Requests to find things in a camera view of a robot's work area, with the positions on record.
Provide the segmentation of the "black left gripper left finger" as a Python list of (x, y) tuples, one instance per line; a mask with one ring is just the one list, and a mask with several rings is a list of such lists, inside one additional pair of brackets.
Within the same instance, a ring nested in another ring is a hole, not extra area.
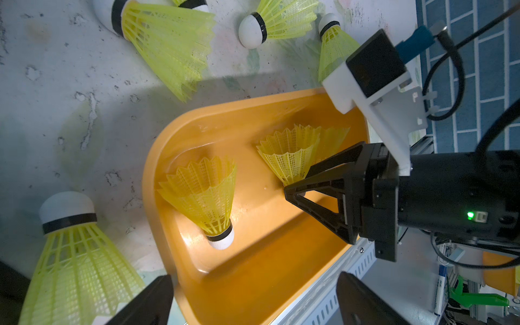
[(167, 324), (173, 298), (172, 277), (159, 276), (106, 324)]

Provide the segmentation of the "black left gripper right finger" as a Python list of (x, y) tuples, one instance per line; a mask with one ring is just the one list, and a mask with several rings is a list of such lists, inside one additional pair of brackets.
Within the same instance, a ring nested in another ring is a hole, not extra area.
[(340, 273), (336, 294), (344, 324), (410, 324), (354, 274)]

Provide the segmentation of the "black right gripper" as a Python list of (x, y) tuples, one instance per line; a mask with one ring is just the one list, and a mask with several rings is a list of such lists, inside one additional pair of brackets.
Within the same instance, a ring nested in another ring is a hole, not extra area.
[[(316, 176), (349, 163), (346, 180)], [(318, 220), (344, 242), (358, 237), (375, 244), (376, 258), (395, 262), (398, 243), (399, 168), (382, 143), (359, 142), (310, 167), (308, 179), (284, 188), (285, 199)], [(319, 192), (337, 200), (333, 212), (305, 197)]]

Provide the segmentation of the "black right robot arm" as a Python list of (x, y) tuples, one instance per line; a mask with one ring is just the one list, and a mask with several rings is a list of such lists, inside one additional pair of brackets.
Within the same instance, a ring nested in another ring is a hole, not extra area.
[(512, 104), (474, 152), (421, 154), (401, 176), (382, 143), (360, 142), (311, 167), (287, 186), (288, 202), (349, 244), (375, 244), (376, 257), (395, 261), (398, 228), (427, 231), (439, 241), (508, 253), (519, 265), (519, 152), (491, 143), (519, 117)]

